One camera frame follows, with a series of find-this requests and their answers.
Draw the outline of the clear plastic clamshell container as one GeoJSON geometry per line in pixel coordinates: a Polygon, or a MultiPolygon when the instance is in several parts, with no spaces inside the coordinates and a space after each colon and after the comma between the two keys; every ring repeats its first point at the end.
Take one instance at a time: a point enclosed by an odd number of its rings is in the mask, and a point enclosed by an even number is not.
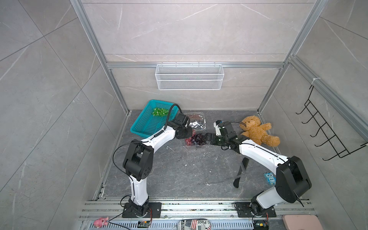
{"type": "Polygon", "coordinates": [[[203,121],[191,121],[190,120],[190,123],[189,123],[190,127],[194,130],[197,130],[197,131],[206,130],[207,124],[206,124],[205,114],[203,112],[191,112],[191,113],[187,113],[186,115],[189,117],[189,115],[191,115],[191,114],[200,114],[200,115],[202,115],[203,116],[203,121]]]}

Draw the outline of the red grape bunch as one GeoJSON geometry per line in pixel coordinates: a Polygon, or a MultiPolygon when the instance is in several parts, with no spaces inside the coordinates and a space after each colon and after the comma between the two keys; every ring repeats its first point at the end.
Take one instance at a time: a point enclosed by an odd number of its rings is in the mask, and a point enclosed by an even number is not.
{"type": "Polygon", "coordinates": [[[192,146],[192,139],[191,138],[188,138],[188,139],[185,139],[185,142],[186,142],[186,145],[187,146],[192,146]]]}
{"type": "Polygon", "coordinates": [[[203,116],[200,114],[191,114],[189,118],[191,121],[203,121],[203,116]]]}

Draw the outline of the teal plastic basket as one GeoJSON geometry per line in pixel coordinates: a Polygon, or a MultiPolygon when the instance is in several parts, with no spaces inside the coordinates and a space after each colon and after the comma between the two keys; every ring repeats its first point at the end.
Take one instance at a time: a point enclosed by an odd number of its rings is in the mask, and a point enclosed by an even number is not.
{"type": "Polygon", "coordinates": [[[142,138],[148,138],[151,135],[158,132],[164,127],[166,123],[166,117],[154,117],[151,113],[155,107],[170,109],[173,103],[150,100],[136,121],[130,128],[131,133],[136,134],[142,138]]]}

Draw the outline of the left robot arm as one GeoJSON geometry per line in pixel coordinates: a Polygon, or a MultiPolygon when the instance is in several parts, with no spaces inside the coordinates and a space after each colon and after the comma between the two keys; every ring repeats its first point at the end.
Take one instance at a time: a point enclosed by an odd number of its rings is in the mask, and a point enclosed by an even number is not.
{"type": "Polygon", "coordinates": [[[171,105],[164,126],[155,134],[143,140],[127,143],[128,150],[122,163],[130,180],[131,195],[128,203],[137,217],[144,217],[149,211],[147,178],[153,168],[154,153],[173,139],[187,139],[192,136],[190,118],[182,112],[178,104],[171,105]]]}

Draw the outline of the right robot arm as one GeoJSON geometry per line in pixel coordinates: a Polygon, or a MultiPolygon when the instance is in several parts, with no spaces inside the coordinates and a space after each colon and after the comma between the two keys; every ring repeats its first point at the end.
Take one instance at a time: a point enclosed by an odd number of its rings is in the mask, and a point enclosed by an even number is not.
{"type": "Polygon", "coordinates": [[[262,216],[266,210],[282,202],[294,203],[311,189],[311,180],[302,160],[296,156],[287,157],[272,152],[243,135],[237,135],[232,124],[218,120],[214,123],[215,133],[206,133],[206,141],[233,150],[244,156],[246,169],[250,159],[270,170],[276,177],[274,187],[260,192],[251,199],[250,210],[255,216],[262,216]]]}

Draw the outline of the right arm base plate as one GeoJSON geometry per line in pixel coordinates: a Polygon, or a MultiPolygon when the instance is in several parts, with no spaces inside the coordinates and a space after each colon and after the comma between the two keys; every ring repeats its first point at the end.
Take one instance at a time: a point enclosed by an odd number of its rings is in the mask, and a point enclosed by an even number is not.
{"type": "Polygon", "coordinates": [[[235,202],[234,207],[238,217],[240,218],[275,218],[277,216],[273,206],[268,209],[264,209],[251,202],[235,202]]]}

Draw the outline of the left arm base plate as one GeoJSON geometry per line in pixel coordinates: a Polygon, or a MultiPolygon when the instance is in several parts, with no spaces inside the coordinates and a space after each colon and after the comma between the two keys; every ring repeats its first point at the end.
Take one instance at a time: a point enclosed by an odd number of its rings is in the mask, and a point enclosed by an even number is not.
{"type": "Polygon", "coordinates": [[[142,206],[134,203],[125,203],[122,218],[159,218],[161,216],[162,203],[149,202],[142,206]]]}

